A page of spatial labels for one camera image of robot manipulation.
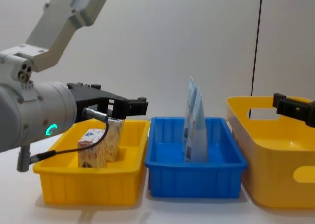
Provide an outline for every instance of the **robotic arm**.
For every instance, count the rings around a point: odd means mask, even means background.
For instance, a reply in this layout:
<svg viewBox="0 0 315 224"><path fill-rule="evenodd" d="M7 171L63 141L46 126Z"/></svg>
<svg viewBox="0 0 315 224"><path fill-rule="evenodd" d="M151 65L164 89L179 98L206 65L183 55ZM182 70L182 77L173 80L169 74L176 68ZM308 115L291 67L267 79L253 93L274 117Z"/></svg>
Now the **robotic arm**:
<svg viewBox="0 0 315 224"><path fill-rule="evenodd" d="M92 25L106 0L50 0L25 44L0 52L0 152L21 147L18 171L27 171L30 144L67 131L86 120L83 109L124 119L145 115L145 98L127 100L100 85L35 83L33 71L57 64L74 32Z"/></svg>

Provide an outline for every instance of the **small box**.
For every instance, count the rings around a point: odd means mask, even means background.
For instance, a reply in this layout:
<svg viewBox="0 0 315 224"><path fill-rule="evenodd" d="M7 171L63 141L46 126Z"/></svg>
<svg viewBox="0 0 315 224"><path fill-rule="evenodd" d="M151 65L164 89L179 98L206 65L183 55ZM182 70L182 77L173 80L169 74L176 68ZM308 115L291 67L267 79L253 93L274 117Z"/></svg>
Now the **small box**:
<svg viewBox="0 0 315 224"><path fill-rule="evenodd" d="M107 161L115 161L118 150L119 142L123 129L123 121L110 118L108 119L109 130L105 137L105 158Z"/></svg>
<svg viewBox="0 0 315 224"><path fill-rule="evenodd" d="M104 135L102 129L90 129L78 141L78 148L85 148L99 141ZM104 168L106 166L106 146L105 141L101 141L93 148L78 152L78 166L90 168Z"/></svg>

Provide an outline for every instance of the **yellow basket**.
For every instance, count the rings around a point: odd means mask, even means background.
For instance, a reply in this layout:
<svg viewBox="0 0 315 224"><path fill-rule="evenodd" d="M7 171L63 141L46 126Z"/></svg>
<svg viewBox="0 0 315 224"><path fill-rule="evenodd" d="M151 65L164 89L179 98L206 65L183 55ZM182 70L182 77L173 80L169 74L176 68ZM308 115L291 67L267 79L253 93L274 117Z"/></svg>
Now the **yellow basket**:
<svg viewBox="0 0 315 224"><path fill-rule="evenodd" d="M134 205L144 174L144 157L150 122L125 120L116 162L106 168L78 168L77 153L60 154L34 166L40 174L48 204ZM105 128L103 122L76 123L51 150L74 149L90 128Z"/></svg>
<svg viewBox="0 0 315 224"><path fill-rule="evenodd" d="M262 206L315 208L315 128L282 115L272 120L248 118L249 109L271 108L272 100L272 97L227 100L227 119L249 163L243 173L243 184Z"/></svg>

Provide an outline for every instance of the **table surface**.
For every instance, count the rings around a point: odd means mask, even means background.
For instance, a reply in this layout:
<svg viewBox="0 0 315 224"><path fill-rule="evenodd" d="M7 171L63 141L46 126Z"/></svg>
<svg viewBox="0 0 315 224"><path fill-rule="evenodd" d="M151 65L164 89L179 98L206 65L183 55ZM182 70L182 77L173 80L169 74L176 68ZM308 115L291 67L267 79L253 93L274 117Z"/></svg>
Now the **table surface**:
<svg viewBox="0 0 315 224"><path fill-rule="evenodd" d="M31 145L31 154L48 150L52 137ZM131 208L48 206L40 178L32 169L16 171L19 149L0 154L0 223L12 224L314 224L315 211L274 211L257 207L242 190L238 200L154 199L147 179L139 202Z"/></svg>

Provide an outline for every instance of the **snack bag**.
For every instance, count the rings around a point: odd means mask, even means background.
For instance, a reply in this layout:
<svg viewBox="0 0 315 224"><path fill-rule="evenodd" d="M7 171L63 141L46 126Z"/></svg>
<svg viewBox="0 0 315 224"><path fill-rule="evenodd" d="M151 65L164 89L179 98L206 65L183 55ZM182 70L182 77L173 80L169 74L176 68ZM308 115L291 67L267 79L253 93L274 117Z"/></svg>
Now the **snack bag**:
<svg viewBox="0 0 315 224"><path fill-rule="evenodd" d="M206 120L203 111L200 89L194 103L192 118L187 138L185 153L186 162L207 162L208 161L208 142Z"/></svg>
<svg viewBox="0 0 315 224"><path fill-rule="evenodd" d="M195 83L190 77L190 83L189 83L189 91L188 91L188 98L187 98L187 105L186 105L186 113L185 113L185 121L184 121L184 132L183 132L183 153L185 154L186 151L186 143L187 143L187 137L188 137L188 131L192 116L193 107L195 104L197 94L197 88L195 86Z"/></svg>

